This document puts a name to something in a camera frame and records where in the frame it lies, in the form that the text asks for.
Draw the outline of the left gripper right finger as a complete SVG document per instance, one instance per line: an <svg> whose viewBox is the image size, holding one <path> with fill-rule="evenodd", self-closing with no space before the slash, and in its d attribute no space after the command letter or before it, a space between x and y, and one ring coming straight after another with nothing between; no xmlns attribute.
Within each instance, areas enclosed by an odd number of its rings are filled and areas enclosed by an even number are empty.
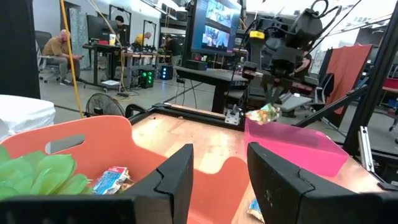
<svg viewBox="0 0 398 224"><path fill-rule="evenodd" d="M248 144L248 171L266 223L351 223L352 191L313 174L258 143Z"/></svg>

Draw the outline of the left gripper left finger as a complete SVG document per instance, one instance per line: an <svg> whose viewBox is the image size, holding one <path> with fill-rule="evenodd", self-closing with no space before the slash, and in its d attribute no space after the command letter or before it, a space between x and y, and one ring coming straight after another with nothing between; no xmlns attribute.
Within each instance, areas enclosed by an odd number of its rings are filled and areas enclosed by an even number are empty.
<svg viewBox="0 0 398 224"><path fill-rule="evenodd" d="M120 223L184 224L193 188L193 144L185 144L121 195Z"/></svg>

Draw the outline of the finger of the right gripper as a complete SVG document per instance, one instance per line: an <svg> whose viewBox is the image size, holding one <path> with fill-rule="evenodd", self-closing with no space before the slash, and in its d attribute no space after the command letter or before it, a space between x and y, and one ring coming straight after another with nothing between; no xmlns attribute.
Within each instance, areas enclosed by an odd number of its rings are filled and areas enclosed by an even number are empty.
<svg viewBox="0 0 398 224"><path fill-rule="evenodd" d="M274 89L274 82L265 82L265 84L263 84L264 87L264 93L266 95L266 103L267 104L273 104L273 89Z"/></svg>
<svg viewBox="0 0 398 224"><path fill-rule="evenodd" d="M283 84L279 82L274 92L274 103L277 103L279 101L280 94L283 92L283 90L284 90Z"/></svg>

